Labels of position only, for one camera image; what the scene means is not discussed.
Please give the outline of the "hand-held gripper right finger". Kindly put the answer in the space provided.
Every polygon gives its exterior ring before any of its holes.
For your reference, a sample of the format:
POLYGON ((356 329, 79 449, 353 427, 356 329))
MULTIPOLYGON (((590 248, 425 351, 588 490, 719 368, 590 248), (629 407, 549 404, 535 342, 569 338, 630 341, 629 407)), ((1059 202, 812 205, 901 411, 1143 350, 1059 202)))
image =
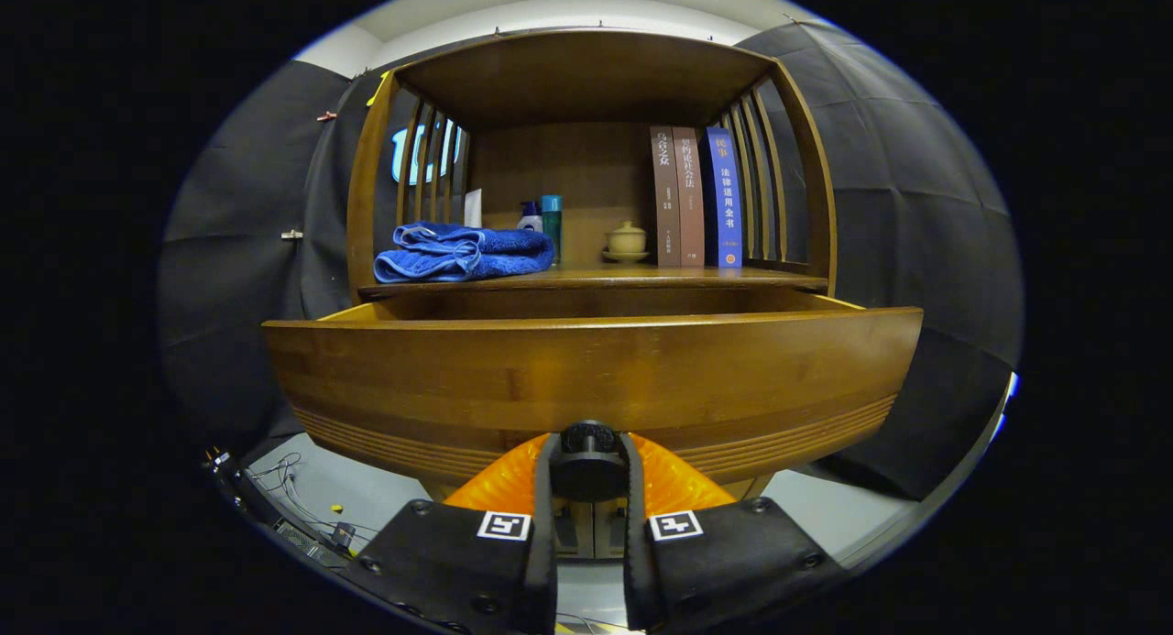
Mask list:
POLYGON ((630 470, 623 560, 628 624, 642 631, 766 631, 848 572, 766 496, 703 500, 699 473, 642 435, 621 434, 630 470))

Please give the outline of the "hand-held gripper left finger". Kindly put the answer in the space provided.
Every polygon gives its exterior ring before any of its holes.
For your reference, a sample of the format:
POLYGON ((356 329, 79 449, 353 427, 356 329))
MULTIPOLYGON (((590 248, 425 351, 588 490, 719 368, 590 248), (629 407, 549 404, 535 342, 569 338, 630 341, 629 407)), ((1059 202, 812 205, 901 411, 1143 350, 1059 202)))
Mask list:
POLYGON ((406 504, 352 561, 352 585, 432 634, 552 634, 558 447, 558 434, 542 435, 530 509, 406 504))

